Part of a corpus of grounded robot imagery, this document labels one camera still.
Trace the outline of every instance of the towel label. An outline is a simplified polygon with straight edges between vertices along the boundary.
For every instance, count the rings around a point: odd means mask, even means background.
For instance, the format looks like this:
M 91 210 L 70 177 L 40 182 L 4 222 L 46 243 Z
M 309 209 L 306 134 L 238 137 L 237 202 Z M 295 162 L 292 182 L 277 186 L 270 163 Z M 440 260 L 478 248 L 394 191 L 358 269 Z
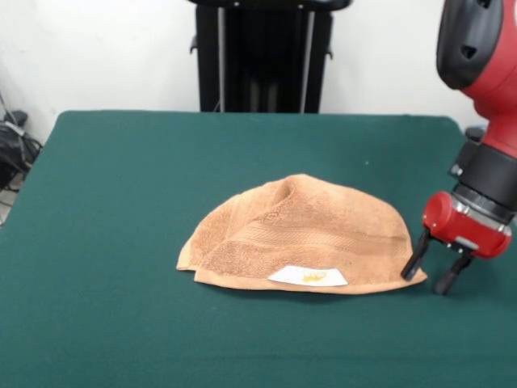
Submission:
M 268 277 L 268 280 L 290 285 L 309 285 L 312 287 L 335 287 L 347 285 L 338 269 L 313 269 L 288 265 Z

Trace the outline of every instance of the green felt surface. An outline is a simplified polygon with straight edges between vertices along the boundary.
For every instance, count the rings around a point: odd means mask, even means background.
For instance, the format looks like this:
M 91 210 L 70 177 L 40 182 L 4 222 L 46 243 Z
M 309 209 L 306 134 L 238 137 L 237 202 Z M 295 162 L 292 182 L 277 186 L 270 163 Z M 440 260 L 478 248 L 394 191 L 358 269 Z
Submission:
M 449 119 L 62 115 L 0 231 L 0 387 L 515 386 L 517 260 L 391 293 L 247 292 L 174 269 L 207 212 L 293 173 L 394 205 L 450 190 Z

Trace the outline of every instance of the black stand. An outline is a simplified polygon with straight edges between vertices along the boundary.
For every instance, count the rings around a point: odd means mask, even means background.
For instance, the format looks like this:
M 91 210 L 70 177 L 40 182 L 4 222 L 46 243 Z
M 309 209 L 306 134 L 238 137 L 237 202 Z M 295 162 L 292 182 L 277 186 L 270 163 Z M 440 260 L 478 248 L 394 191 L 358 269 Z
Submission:
M 319 112 L 331 11 L 351 0 L 191 1 L 202 112 Z

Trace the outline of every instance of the red robot arm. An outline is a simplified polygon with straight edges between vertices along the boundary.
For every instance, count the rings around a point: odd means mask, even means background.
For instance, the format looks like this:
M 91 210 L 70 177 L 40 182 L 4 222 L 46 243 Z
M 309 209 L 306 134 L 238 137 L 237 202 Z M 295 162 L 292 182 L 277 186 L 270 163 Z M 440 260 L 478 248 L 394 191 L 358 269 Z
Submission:
M 436 240 L 461 254 L 435 285 L 451 288 L 472 260 L 501 255 L 517 213 L 517 0 L 446 0 L 437 67 L 442 80 L 471 98 L 489 125 L 468 136 L 450 173 L 451 193 L 439 192 L 422 215 L 424 232 L 401 275 L 409 280 Z

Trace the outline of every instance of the folded towel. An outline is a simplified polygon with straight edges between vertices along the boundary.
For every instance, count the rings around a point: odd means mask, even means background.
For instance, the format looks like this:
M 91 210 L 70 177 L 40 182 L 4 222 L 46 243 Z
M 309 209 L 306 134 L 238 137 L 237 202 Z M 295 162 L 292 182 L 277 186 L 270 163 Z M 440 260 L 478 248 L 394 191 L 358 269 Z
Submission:
M 377 293 L 424 281 L 400 272 L 412 254 L 391 205 L 354 188 L 291 175 L 233 196 L 183 247 L 178 270 L 233 289 Z

